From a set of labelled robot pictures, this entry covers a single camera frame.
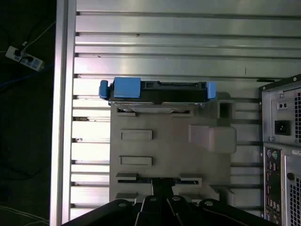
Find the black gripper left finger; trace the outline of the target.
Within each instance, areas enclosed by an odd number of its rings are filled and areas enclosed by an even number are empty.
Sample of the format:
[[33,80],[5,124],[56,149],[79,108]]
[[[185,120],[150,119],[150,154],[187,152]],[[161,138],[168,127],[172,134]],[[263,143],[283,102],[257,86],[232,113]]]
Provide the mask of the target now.
[[169,178],[152,178],[152,195],[132,204],[125,199],[113,200],[64,226],[159,226],[164,203],[170,196]]

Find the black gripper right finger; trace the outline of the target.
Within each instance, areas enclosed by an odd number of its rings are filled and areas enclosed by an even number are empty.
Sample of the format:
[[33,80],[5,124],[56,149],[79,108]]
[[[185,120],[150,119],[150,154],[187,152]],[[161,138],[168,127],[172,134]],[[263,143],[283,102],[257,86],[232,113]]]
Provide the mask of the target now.
[[204,199],[197,205],[173,193],[175,182],[162,178],[163,226],[275,226],[268,220],[227,205],[215,199]]

